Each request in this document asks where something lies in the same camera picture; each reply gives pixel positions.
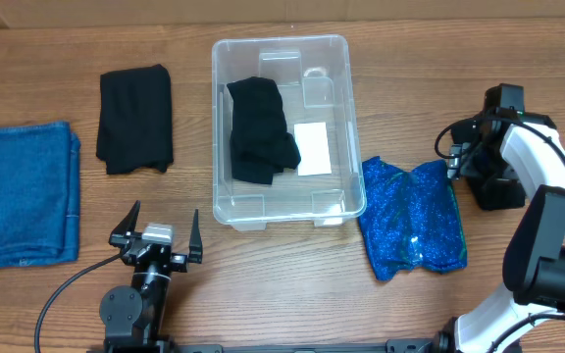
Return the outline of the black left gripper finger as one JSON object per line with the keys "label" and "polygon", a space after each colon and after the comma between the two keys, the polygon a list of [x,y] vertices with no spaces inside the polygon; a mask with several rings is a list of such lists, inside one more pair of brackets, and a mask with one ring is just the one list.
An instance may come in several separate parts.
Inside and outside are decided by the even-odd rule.
{"label": "black left gripper finger", "polygon": [[110,245],[126,245],[131,236],[135,233],[138,214],[140,211],[140,201],[136,200],[127,215],[111,231],[109,236]]}
{"label": "black left gripper finger", "polygon": [[201,264],[203,261],[203,243],[199,229],[199,210],[195,209],[189,238],[188,262]]}

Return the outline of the blue sparkly cloth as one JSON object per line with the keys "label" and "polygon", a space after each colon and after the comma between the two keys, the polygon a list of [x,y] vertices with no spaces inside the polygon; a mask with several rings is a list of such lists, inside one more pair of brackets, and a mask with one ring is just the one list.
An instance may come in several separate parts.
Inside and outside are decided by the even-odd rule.
{"label": "blue sparkly cloth", "polygon": [[459,207],[442,160],[407,172],[373,157],[362,168],[367,207],[358,225],[376,279],[417,268],[444,274],[467,267]]}

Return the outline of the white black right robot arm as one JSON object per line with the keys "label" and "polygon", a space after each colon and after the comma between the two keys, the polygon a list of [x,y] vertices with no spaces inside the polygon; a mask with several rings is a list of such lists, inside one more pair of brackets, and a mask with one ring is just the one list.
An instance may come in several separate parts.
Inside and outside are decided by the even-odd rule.
{"label": "white black right robot arm", "polygon": [[447,127],[449,166],[479,182],[487,201],[520,196],[529,206],[506,248],[502,284],[476,309],[451,319],[429,352],[519,352],[546,321],[565,321],[565,150],[550,117],[488,108]]}

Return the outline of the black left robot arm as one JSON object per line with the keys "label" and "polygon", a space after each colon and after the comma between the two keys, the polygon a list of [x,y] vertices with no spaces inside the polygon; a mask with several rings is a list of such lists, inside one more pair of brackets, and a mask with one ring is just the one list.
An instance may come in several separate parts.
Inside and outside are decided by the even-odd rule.
{"label": "black left robot arm", "polygon": [[174,341],[160,333],[172,274],[185,273],[203,260],[199,217],[193,215],[188,252],[173,251],[174,228],[150,223],[135,229],[140,203],[112,230],[109,244],[118,259],[133,267],[131,283],[110,289],[102,298],[99,316],[105,326],[105,352],[176,352]]}

